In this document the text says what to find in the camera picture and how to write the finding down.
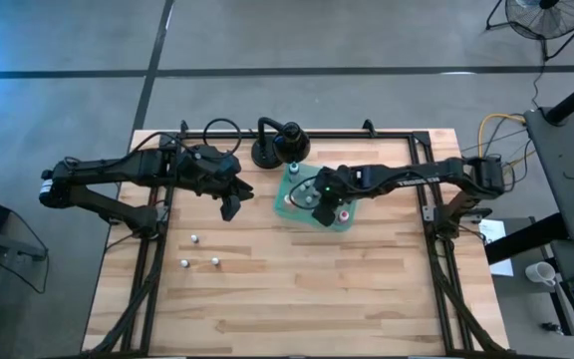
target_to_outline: gray floor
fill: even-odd
[[[0,1],[0,71],[146,69],[163,3]],[[510,29],[482,31],[493,3],[177,0],[160,67],[537,66],[535,42]],[[574,42],[551,64],[574,65]],[[187,120],[200,129],[227,117],[251,128],[259,116],[269,116],[306,128],[357,128],[371,119],[379,128],[455,128],[466,148],[475,144],[485,115],[532,108],[535,77],[157,79],[144,127],[176,129]],[[27,218],[53,258],[46,294],[9,281],[0,303],[0,358],[79,350],[108,227],[80,209],[41,206],[39,176],[65,155],[124,154],[143,86],[141,78],[0,80],[0,203]],[[539,89],[538,102],[553,105],[574,90],[574,73],[545,74]],[[508,123],[500,134],[517,130]],[[521,152],[514,151],[526,141],[520,134],[494,144],[491,152],[518,158]],[[484,204],[495,216],[541,218],[556,211],[537,158],[528,164],[528,178],[514,192]],[[116,193],[113,186],[100,190]],[[39,281],[42,270],[40,263],[24,274]],[[574,358],[574,337],[559,341],[537,331],[539,322],[554,317],[546,298],[498,297],[511,348]]]

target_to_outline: wooden table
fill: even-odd
[[[137,131],[133,146],[150,133]],[[430,130],[430,137],[436,161],[459,156],[454,130]],[[233,143],[210,141],[222,151]],[[157,139],[151,144],[156,146]],[[273,212],[283,169],[256,167],[251,144],[243,141],[236,156],[239,176],[254,186],[255,198],[242,204],[232,222],[221,220],[220,200],[174,192],[149,354],[443,354],[415,189],[360,200],[350,230],[321,231]],[[305,161],[332,168],[410,162],[409,145],[401,140],[316,140]],[[452,185],[441,189],[444,201],[457,193]],[[148,192],[124,183],[120,199],[141,205]],[[114,228],[109,243],[126,234],[124,226]],[[192,234],[200,237],[199,244],[191,242]],[[139,242],[130,239],[106,254],[84,349],[98,344],[126,308],[138,248]],[[220,266],[210,264],[213,256]],[[507,347],[482,243],[463,233],[455,256],[467,306]],[[180,267],[181,259],[191,267]],[[134,346],[141,339],[143,312]],[[448,313],[455,343],[460,343],[452,307]]]

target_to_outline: green tray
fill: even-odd
[[[304,164],[299,164],[299,166],[300,171],[298,172],[298,175],[293,182],[291,182],[289,179],[289,165],[285,166],[285,171],[283,172],[283,176],[280,180],[280,186],[278,187],[278,194],[276,195],[276,201],[274,202],[274,211],[276,211],[276,213],[283,218],[307,223],[321,229],[345,231],[351,228],[351,225],[354,222],[354,214],[356,212],[356,202],[357,202],[356,200],[354,200],[350,204],[340,205],[338,206],[338,209],[336,209],[336,218],[338,218],[338,213],[340,213],[343,210],[346,210],[347,213],[349,214],[349,219],[347,219],[344,222],[336,220],[332,225],[328,227],[320,224],[313,216],[311,216],[311,212],[313,209],[301,209],[295,206],[294,204],[287,203],[285,201],[285,196],[289,195],[289,192],[296,184],[298,184],[299,182],[301,182],[306,178],[314,177],[320,170],[320,168],[318,167],[307,166]],[[304,192],[300,190],[300,188],[296,189],[293,194],[294,201],[303,206],[312,206],[312,207],[315,206],[318,203],[318,197],[313,196],[313,191],[314,187],[312,185],[307,187]],[[313,201],[311,203],[307,203],[305,201],[307,196],[312,197]]]

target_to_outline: white mug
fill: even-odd
[[[535,283],[555,285],[555,268],[546,262],[537,262],[526,267],[526,276]]]

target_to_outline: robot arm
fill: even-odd
[[[343,203],[374,198],[400,187],[441,182],[452,183],[462,189],[451,203],[435,209],[436,227],[440,228],[441,234],[448,236],[456,236],[459,219],[482,199],[494,199],[504,193],[499,158],[451,158],[401,168],[339,166],[337,170],[322,168],[318,172],[314,188],[321,194],[321,199],[312,215],[321,224],[329,226],[335,220],[337,207]]]
[[[173,185],[196,195],[222,198],[221,216],[230,221],[240,209],[240,202],[253,198],[253,187],[236,176],[240,170],[236,156],[209,145],[165,145],[134,151],[117,160],[81,162],[66,158],[42,173],[39,201],[52,208],[79,206],[106,221],[125,222],[142,235],[155,235],[159,231],[158,213],[153,206],[133,207],[91,191],[86,185],[120,181],[150,187]]]

